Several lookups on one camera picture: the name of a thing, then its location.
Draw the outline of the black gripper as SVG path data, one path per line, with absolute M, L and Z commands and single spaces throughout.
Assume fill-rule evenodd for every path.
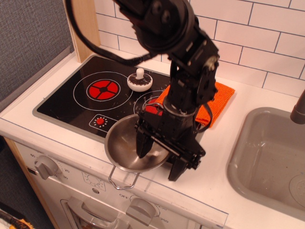
M 168 177 L 170 181 L 176 181 L 187 168 L 197 169 L 201 157 L 205 155 L 196 136 L 203 133 L 206 127 L 197 127 L 194 115 L 173 114 L 166 108 L 162 114 L 145 109 L 138 113 L 139 119 L 135 124 L 136 153 L 139 158 L 145 157 L 156 142 L 174 154 L 167 160 L 172 164 Z

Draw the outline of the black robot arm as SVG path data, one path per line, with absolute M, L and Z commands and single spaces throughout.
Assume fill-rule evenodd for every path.
M 172 154 L 169 180 L 176 181 L 186 169 L 196 169 L 205 155 L 196 136 L 209 125 L 200 124 L 196 116 L 217 91 L 218 49 L 200 29 L 186 0 L 119 0 L 117 4 L 140 45 L 151 56 L 167 54 L 172 62 L 162 114 L 138 113 L 136 150 L 144 157 L 153 143 L 166 148 Z

